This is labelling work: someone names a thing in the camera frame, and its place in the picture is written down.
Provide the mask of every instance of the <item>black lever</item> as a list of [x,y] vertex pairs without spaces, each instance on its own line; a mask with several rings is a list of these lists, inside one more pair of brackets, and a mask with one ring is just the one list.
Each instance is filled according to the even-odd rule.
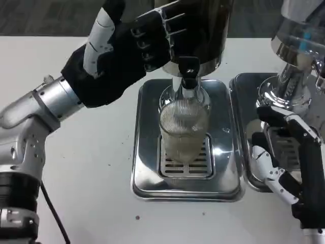
[[194,89],[198,85],[197,76],[200,70],[200,60],[197,57],[181,56],[178,58],[178,69],[183,77],[183,88]]

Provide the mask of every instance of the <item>white table surface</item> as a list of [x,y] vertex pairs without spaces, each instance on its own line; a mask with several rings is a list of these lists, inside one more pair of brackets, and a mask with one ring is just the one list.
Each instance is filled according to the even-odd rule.
[[[59,75],[84,38],[0,37],[0,108]],[[209,75],[228,85],[244,72],[279,72],[269,39],[228,39],[220,68]],[[97,109],[82,109],[46,141],[44,183],[72,243],[300,243],[299,221],[273,194],[246,188],[235,203],[144,202],[130,190],[138,90]],[[64,243],[43,195],[39,239]]]

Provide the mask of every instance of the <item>floor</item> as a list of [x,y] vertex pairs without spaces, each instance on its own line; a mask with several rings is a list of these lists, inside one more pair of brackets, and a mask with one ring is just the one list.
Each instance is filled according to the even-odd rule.
[[[127,0],[132,9],[151,0]],[[283,0],[235,0],[228,37],[271,37]],[[0,0],[0,35],[86,36],[103,0]]]

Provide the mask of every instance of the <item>metal grate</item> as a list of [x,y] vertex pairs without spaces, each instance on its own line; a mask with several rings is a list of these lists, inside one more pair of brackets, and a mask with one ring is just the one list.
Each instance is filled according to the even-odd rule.
[[284,136],[282,129],[270,128],[268,130],[271,149],[274,157],[278,160],[279,166],[288,171],[300,170],[299,143],[295,138]]
[[212,175],[212,161],[210,153],[210,142],[207,136],[201,147],[200,154],[191,163],[182,164],[168,158],[164,144],[160,146],[160,172],[165,177],[206,178]]
[[278,137],[278,150],[275,151],[275,158],[279,158],[282,168],[293,171],[300,169],[298,142],[292,137]]

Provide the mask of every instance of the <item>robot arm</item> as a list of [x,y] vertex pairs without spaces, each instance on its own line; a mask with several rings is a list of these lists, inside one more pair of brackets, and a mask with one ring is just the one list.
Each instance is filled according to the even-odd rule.
[[[266,185],[291,205],[292,215],[299,219],[307,243],[325,243],[325,144],[317,133],[293,112],[265,106],[257,109],[259,118],[267,124],[263,133],[252,137],[253,154]],[[267,140],[267,130],[281,128],[299,143],[302,183],[278,167]]]
[[123,0],[107,0],[87,43],[71,55],[62,76],[46,77],[0,113],[0,243],[37,239],[46,137],[83,106],[110,104],[146,72],[170,61],[168,18],[177,21],[184,13],[181,4],[175,1],[131,23],[120,21],[123,10]]

